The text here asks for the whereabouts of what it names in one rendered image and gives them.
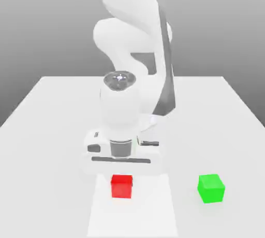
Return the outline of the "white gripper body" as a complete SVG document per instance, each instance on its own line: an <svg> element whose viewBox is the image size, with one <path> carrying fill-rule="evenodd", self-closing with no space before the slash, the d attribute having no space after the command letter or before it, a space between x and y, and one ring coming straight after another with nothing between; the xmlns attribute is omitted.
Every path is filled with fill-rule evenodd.
<svg viewBox="0 0 265 238"><path fill-rule="evenodd" d="M115 159L99 153L87 152L80 157L80 168L86 174L156 176L163 173L161 154L136 154L125 159Z"/></svg>

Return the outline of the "small red cube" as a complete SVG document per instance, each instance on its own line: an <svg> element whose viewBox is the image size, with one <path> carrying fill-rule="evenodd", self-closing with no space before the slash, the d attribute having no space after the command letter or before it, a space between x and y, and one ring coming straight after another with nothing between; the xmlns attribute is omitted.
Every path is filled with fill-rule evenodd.
<svg viewBox="0 0 265 238"><path fill-rule="evenodd" d="M133 187L131 175L112 175L111 194L113 198L130 199Z"/></svg>

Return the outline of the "small green cube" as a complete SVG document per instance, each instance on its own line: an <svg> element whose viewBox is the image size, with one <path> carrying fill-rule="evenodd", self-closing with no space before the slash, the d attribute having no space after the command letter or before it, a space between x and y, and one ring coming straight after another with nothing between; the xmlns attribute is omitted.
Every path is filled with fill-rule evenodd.
<svg viewBox="0 0 265 238"><path fill-rule="evenodd" d="M225 189L218 174L199 175L197 190L204 203L222 202Z"/></svg>

